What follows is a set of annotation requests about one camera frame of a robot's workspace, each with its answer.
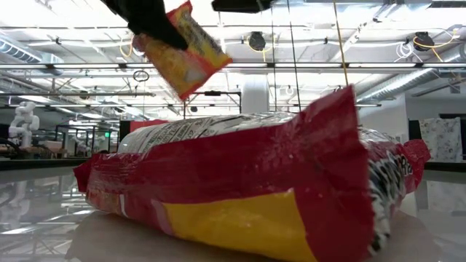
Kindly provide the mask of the white robot figure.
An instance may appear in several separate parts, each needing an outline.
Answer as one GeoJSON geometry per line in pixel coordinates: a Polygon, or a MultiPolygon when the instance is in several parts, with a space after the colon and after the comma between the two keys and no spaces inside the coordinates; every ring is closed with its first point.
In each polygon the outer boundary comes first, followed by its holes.
{"type": "Polygon", "coordinates": [[[37,131],[40,119],[33,113],[35,102],[21,102],[15,109],[15,118],[9,126],[9,138],[20,138],[21,148],[32,145],[32,132],[37,131]]]}

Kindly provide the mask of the roast beef Maruchan ramen packet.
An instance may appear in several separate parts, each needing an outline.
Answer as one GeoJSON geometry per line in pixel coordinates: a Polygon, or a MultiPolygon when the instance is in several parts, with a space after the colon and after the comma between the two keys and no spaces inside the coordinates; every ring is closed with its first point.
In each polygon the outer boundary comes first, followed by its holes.
{"type": "Polygon", "coordinates": [[[174,237],[293,262],[362,262],[391,235],[430,152],[358,124],[346,87],[270,124],[95,154],[74,170],[95,208],[174,237]]]}

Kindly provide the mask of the black frame workstation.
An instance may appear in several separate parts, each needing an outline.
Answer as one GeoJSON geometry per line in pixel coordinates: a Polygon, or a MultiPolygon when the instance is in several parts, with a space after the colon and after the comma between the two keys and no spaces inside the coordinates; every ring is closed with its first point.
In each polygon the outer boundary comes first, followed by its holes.
{"type": "Polygon", "coordinates": [[[119,131],[114,127],[83,124],[60,124],[55,127],[55,140],[61,138],[62,149],[68,156],[88,157],[100,151],[116,151],[119,136],[119,131]]]}

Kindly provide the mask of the white patterned cloth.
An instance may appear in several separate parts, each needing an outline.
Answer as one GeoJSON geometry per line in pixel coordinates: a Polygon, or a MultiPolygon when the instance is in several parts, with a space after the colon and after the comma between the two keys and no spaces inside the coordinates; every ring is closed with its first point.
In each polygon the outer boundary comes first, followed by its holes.
{"type": "Polygon", "coordinates": [[[460,118],[424,119],[419,121],[422,140],[430,152],[431,162],[463,161],[460,118]]]}

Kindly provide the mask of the chicken Maruchan ramen packet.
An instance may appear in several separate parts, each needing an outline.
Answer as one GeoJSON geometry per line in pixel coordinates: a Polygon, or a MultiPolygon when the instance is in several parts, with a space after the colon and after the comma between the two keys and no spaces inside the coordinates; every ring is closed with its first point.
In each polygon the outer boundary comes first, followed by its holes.
{"type": "Polygon", "coordinates": [[[185,50],[173,48],[143,33],[133,39],[133,46],[145,54],[181,100],[232,62],[232,58],[191,16],[192,10],[191,2],[186,1],[167,14],[189,45],[185,50]]]}

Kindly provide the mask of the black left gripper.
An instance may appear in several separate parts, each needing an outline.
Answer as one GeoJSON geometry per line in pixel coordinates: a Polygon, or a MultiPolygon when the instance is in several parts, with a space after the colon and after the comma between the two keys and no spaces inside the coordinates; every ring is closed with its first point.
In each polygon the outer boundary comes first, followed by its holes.
{"type": "Polygon", "coordinates": [[[188,44],[166,15],[163,0],[101,0],[114,14],[128,22],[135,34],[146,34],[176,49],[188,44]]]}

